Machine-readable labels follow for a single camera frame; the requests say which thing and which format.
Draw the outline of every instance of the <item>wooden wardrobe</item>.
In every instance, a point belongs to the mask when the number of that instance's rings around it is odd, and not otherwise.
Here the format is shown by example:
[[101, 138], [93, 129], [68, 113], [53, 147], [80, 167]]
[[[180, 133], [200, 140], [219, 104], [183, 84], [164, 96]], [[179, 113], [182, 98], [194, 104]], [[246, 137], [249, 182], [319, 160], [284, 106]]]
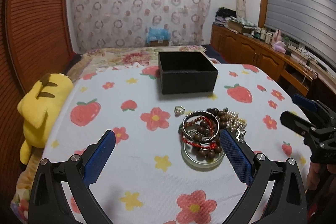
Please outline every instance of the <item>wooden wardrobe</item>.
[[23, 118], [16, 106], [45, 73], [62, 72], [72, 53], [66, 0], [0, 0], [0, 219], [10, 210], [20, 174]]

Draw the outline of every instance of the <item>round glass plate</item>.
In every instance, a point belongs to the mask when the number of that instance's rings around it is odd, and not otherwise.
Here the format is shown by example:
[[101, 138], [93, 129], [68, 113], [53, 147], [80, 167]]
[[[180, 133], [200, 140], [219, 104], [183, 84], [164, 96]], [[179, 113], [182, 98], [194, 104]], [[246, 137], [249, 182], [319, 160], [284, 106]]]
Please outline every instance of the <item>round glass plate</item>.
[[223, 160], [225, 153], [222, 150], [221, 153], [216, 154], [213, 160], [207, 160], [206, 158], [200, 158], [197, 156], [197, 150], [187, 143], [182, 143], [181, 154], [187, 165], [198, 171], [209, 171], [215, 169]]

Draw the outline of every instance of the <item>plush toy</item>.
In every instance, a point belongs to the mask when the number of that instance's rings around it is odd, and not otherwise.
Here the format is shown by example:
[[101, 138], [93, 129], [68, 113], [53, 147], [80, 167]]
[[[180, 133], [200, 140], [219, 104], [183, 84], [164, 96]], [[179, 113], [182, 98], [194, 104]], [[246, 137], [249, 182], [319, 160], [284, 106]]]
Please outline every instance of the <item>plush toy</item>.
[[71, 80], [63, 74], [46, 74], [17, 105], [25, 119], [23, 134], [25, 141], [20, 150], [20, 161], [27, 165], [32, 147], [44, 148], [49, 133], [61, 108], [73, 89]]

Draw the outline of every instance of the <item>human hand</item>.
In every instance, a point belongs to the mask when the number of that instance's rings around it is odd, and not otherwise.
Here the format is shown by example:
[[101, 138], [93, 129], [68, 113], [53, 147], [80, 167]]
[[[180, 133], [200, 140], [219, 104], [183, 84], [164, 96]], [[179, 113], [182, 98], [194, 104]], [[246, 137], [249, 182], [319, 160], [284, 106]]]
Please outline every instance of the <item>human hand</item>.
[[[319, 172], [321, 170], [320, 164], [310, 163], [309, 166], [309, 173], [307, 175], [307, 186], [309, 190], [316, 190], [319, 182], [320, 182], [320, 175]], [[336, 165], [327, 165], [327, 170], [332, 173], [336, 174]]]

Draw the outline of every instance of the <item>finger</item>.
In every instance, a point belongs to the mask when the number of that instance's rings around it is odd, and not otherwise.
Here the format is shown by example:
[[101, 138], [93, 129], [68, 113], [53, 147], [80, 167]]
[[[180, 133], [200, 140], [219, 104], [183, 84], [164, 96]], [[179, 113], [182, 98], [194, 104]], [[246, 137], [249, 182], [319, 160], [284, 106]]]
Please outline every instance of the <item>finger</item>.
[[327, 169], [328, 169], [328, 171], [329, 171], [330, 173], [332, 173], [332, 174], [336, 174], [336, 165], [334, 165], [334, 164], [328, 164], [328, 165], [327, 165]]
[[309, 173], [312, 170], [314, 171], [314, 173], [317, 174], [321, 170], [321, 165], [320, 164], [315, 164], [315, 163], [311, 162], [310, 166], [309, 166]]
[[318, 184], [320, 182], [320, 178], [317, 176], [312, 176], [311, 173], [307, 175], [307, 187], [309, 190], [316, 190]]

